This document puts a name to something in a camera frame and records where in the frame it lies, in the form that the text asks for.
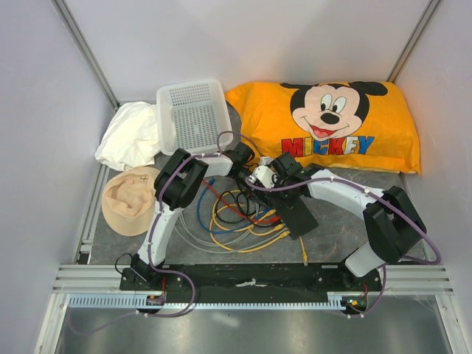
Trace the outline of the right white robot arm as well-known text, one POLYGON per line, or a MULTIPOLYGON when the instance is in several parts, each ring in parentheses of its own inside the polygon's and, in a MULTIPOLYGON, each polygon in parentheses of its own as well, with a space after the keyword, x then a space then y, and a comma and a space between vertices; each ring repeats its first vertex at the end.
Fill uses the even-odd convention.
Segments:
POLYGON ((296 191, 334 204, 364 221, 368 241, 347 258, 338 271, 339 285, 355 290, 370 271, 396 264, 426 236, 426 226, 405 190, 364 186, 337 176, 316 164, 303 167, 290 153, 270 163, 277 178, 275 186, 284 194, 296 191))

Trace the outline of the black network switch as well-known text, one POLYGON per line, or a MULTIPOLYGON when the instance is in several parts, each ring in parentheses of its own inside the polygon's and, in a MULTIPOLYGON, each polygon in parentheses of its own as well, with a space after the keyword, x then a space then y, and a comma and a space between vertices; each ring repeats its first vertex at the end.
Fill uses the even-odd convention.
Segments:
POLYGON ((319 226, 301 197, 271 197, 271 204, 287 227, 292 239, 304 236, 319 226))

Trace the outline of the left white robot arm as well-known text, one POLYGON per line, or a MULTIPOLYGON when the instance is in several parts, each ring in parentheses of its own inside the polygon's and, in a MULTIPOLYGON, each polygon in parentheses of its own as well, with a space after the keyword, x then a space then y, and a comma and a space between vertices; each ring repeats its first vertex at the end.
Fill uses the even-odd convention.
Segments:
POLYGON ((146 290, 159 287, 160 271, 165 261, 167 244, 177 219, 194 200, 207 177, 246 177, 245 164, 255 157, 254 151, 240 142, 236 148, 222 153, 195 154, 179 148, 169 158, 154 181, 155 209, 146 238, 131 258, 130 271, 146 290))

